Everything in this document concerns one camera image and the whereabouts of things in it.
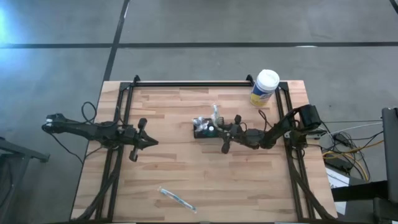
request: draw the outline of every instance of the yellow label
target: yellow label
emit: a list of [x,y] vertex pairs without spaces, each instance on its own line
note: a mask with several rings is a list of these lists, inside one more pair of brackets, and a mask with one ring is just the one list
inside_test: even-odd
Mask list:
[[264,106],[266,104],[267,99],[263,99],[261,98],[261,96],[256,95],[254,93],[252,93],[250,95],[250,102],[254,105],[254,106]]

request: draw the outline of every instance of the yellow cable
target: yellow cable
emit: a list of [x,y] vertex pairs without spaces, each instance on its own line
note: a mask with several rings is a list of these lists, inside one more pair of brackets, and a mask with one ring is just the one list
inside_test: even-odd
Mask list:
[[323,156],[324,159],[336,159],[336,158],[342,156],[343,154],[350,154],[350,153],[358,152],[358,151],[360,151],[360,150],[362,150],[362,149],[365,149],[365,148],[367,148],[367,147],[375,146],[375,145],[380,144],[380,143],[382,143],[382,142],[384,142],[384,140],[378,141],[378,142],[376,142],[376,143],[374,143],[374,144],[370,144],[370,145],[368,145],[368,146],[366,146],[366,147],[358,147],[358,148],[356,148],[356,149],[352,149],[352,150],[349,150],[349,151],[346,151],[346,152],[341,152],[341,153],[339,153],[337,156],[333,156],[333,157],[325,157],[325,155],[327,155],[327,154],[335,153],[335,152],[332,152],[332,151],[325,152],[325,153],[322,154],[322,156]]
[[345,155],[345,156],[351,158],[352,160],[354,160],[354,162],[355,162],[356,164],[359,165],[359,167],[360,167],[361,170],[362,170],[362,173],[365,175],[365,180],[366,180],[366,181],[369,181],[369,177],[368,177],[368,175],[366,174],[365,169],[363,169],[363,166],[362,166],[356,159],[354,159],[354,157],[352,157],[352,156],[350,156],[350,155]]

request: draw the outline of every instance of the small bottle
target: small bottle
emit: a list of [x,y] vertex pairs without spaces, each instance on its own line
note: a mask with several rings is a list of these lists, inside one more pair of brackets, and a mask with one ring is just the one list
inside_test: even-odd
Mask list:
[[264,69],[257,76],[256,84],[250,94],[254,106],[264,106],[279,85],[279,76],[272,70]]

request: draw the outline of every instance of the black floor stripe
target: black floor stripe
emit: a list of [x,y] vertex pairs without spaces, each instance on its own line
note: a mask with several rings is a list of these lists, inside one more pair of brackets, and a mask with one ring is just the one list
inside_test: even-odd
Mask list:
[[111,47],[112,44],[0,44],[0,49],[90,49]]
[[197,43],[129,43],[123,49],[167,48],[227,48],[227,47],[398,47],[398,42],[197,42]]
[[118,23],[118,28],[116,29],[116,33],[114,35],[112,49],[111,49],[111,53],[109,54],[108,63],[106,64],[103,81],[109,81],[109,79],[111,78],[113,63],[114,63],[114,59],[116,57],[116,52],[118,51],[118,44],[120,41],[120,36],[122,35],[124,19],[126,17],[129,3],[130,3],[130,0],[124,0],[124,2],[123,2],[123,7],[122,7],[122,11],[120,13],[120,18],[119,18],[119,23]]
[[396,10],[396,13],[398,14],[398,4],[396,0],[390,0],[392,7]]
[[[116,42],[121,29],[117,30]],[[0,44],[0,49],[172,49],[172,48],[228,48],[228,47],[398,47],[398,42],[198,42],[198,43],[123,43],[123,44]]]

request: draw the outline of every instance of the white lid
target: white lid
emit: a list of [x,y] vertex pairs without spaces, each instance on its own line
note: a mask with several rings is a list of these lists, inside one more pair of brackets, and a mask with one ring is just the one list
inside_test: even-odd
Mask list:
[[275,90],[279,85],[279,76],[272,70],[264,69],[257,76],[256,84],[263,90]]

